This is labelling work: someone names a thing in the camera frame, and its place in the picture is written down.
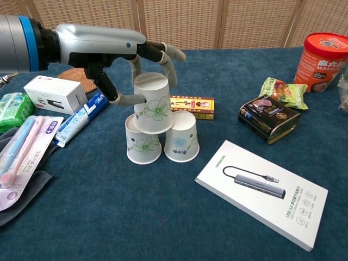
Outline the pink blue toothbrush pack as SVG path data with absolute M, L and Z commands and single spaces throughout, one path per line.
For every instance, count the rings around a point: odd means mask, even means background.
M 21 197 L 63 119 L 61 116 L 28 117 L 0 152 L 0 212 Z

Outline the grey cloth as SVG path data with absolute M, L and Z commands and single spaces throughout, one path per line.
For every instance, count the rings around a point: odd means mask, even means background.
M 0 152 L 6 147 L 17 131 L 18 127 L 14 127 L 0 134 Z M 47 171 L 36 170 L 18 201 L 13 206 L 0 212 L 0 228 L 17 218 L 52 178 L 53 175 L 50 175 Z

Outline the woven bamboo folding screen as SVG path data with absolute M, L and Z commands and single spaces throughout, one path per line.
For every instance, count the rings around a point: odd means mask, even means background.
M 302 46 L 314 32 L 348 36 L 348 0 L 0 0 L 0 14 L 134 29 L 181 49 Z

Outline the round woven rattan coaster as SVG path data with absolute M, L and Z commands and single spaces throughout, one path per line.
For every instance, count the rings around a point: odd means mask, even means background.
M 80 82 L 85 93 L 90 93 L 97 89 L 94 82 L 91 79 L 87 79 L 83 68 L 72 68 L 66 70 L 59 74 L 58 78 Z

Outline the white stapler box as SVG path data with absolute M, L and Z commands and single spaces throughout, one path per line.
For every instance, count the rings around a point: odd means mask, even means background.
M 36 76 L 24 86 L 33 104 L 39 109 L 72 115 L 87 101 L 80 82 Z

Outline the white floral paper cup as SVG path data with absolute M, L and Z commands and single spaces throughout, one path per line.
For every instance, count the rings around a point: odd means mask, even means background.
M 174 111 L 174 124 L 166 132 L 164 153 L 174 162 L 185 163 L 199 153 L 196 118 L 189 111 Z
M 134 125 L 134 114 L 125 120 L 127 157 L 133 163 L 147 165 L 161 155 L 162 146 L 156 134 L 140 132 Z
M 172 127 L 169 81 L 163 74 L 146 72 L 136 76 L 134 93 L 146 100 L 134 106 L 134 125 L 139 131 L 160 134 Z

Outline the green wet wipes pack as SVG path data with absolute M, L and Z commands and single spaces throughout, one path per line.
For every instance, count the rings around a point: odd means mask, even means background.
M 5 94 L 0 100 L 0 133 L 20 127 L 33 113 L 34 104 L 27 94 Z

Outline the white USB hub box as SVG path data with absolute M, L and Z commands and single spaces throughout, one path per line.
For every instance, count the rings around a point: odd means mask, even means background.
M 327 189 L 227 140 L 195 181 L 304 250 L 313 249 Z

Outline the blue white toothpaste tube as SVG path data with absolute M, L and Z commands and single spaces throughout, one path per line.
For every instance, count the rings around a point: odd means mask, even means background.
M 60 125 L 54 137 L 54 143 L 59 147 L 65 147 L 65 145 L 103 111 L 108 104 L 107 98 L 101 92 L 98 92 Z

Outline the blue table cloth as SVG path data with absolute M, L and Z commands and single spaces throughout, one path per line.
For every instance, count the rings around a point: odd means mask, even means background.
M 267 77 L 293 80 L 301 53 L 186 51 L 171 93 L 215 99 L 214 120 L 197 122 L 198 156 L 130 162 L 124 122 L 133 109 L 109 106 L 44 162 L 52 179 L 0 227 L 0 261 L 348 260 L 348 114 L 338 109 L 337 82 L 307 93 L 299 125 L 272 145 L 237 119 Z M 195 182 L 225 140 L 328 190 L 312 251 Z

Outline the red instant noodle tub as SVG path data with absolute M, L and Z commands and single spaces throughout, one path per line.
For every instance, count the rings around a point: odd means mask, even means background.
M 308 92 L 323 92 L 348 63 L 348 36 L 317 32 L 303 44 L 294 83 L 307 85 Z

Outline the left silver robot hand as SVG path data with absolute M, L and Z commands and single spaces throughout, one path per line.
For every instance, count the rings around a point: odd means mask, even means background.
M 169 86 L 177 86 L 173 59 L 185 61 L 186 55 L 178 48 L 164 42 L 155 43 L 134 30 L 59 24 L 55 32 L 60 45 L 60 62 L 83 68 L 88 79 L 93 80 L 99 91 L 114 105 L 131 106 L 145 103 L 143 95 L 123 95 L 116 90 L 104 68 L 117 58 L 130 62 L 132 77 L 141 73 L 140 58 L 158 63 L 163 68 Z

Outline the small yellow red box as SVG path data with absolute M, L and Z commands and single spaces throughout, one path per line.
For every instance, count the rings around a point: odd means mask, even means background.
M 189 111 L 197 119 L 213 120 L 215 116 L 215 99 L 201 96 L 170 96 L 172 111 Z

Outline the green snack packet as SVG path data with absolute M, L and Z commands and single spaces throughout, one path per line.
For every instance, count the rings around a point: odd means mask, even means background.
M 284 104 L 286 107 L 307 110 L 304 103 L 304 93 L 307 84 L 285 83 L 282 80 L 268 77 L 260 90 L 259 96 L 268 95 L 272 99 Z

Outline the black glossy packet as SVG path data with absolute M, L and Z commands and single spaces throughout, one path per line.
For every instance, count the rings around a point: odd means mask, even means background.
M 262 95 L 239 110 L 238 120 L 263 138 L 269 145 L 289 134 L 298 124 L 301 114 L 268 95 Z

